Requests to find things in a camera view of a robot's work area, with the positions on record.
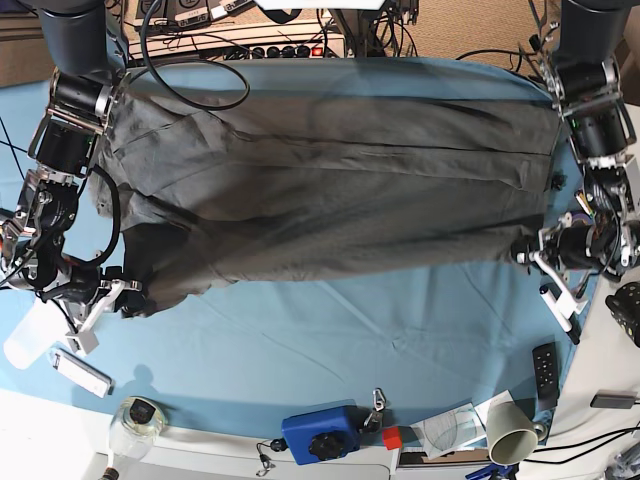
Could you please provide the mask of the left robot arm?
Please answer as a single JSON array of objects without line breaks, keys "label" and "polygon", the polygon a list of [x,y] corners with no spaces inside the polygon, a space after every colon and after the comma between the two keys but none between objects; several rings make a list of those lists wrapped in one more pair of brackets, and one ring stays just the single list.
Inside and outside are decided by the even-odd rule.
[{"label": "left robot arm", "polygon": [[511,246],[513,260],[589,270],[613,281],[639,259],[639,175],[629,148],[637,135],[623,100],[615,49],[634,1],[563,1],[560,15],[529,7],[537,31],[528,63],[544,82],[582,174],[592,223],[556,226]]}]

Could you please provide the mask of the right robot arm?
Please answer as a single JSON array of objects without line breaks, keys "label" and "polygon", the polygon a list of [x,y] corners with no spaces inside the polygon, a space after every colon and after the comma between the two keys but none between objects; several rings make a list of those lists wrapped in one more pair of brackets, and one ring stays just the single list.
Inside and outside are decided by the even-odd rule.
[{"label": "right robot arm", "polygon": [[[128,54],[103,1],[30,1],[55,64],[45,114],[27,154],[27,171],[14,213],[1,224],[1,286],[29,290],[43,302],[64,304],[68,319],[84,323],[105,310],[130,315],[144,299],[141,284],[108,267],[121,233],[121,203],[113,178],[94,159],[112,123],[112,109],[129,75],[112,55]],[[64,253],[91,176],[110,195],[112,232],[91,260]]]}]

